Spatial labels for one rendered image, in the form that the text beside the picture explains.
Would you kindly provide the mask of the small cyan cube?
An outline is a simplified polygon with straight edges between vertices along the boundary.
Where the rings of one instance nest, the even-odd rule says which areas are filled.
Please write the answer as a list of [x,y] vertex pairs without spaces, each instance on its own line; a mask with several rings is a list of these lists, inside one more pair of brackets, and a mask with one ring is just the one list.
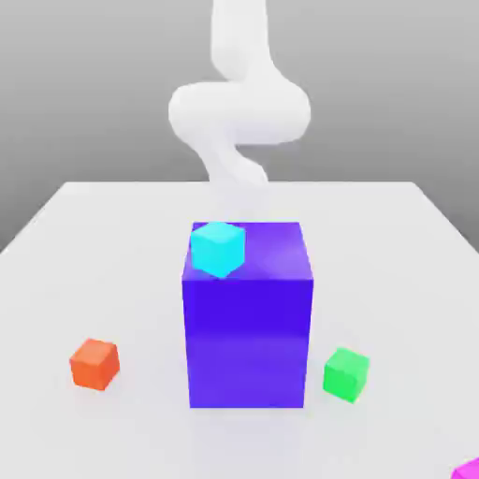
[[210,222],[195,229],[190,238],[194,269],[225,278],[245,261],[246,230],[224,222]]

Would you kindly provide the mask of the small green cube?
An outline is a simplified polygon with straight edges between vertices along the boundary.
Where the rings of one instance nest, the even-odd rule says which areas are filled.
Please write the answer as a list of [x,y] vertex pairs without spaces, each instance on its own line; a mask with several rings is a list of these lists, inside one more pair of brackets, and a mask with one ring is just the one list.
[[338,348],[324,368],[323,389],[343,400],[354,403],[368,378],[370,359],[346,348]]

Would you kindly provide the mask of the small orange cube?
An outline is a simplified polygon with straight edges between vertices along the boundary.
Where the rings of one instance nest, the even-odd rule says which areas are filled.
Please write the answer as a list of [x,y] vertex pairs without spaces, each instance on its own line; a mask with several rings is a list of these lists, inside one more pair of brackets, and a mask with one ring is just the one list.
[[75,385],[104,391],[120,371],[117,346],[112,342],[87,339],[69,358]]

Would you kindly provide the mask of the small magenta cube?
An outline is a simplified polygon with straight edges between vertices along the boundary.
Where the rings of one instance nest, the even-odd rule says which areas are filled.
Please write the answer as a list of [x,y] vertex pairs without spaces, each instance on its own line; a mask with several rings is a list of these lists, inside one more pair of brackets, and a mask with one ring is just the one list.
[[450,479],[479,479],[479,457],[455,467]]

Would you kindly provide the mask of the large purple box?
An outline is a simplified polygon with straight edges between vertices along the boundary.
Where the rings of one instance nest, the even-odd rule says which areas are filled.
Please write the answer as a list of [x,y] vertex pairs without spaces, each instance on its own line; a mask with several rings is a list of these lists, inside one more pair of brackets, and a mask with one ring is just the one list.
[[245,261],[223,278],[184,262],[181,277],[193,408],[304,404],[313,275],[298,223],[243,223]]

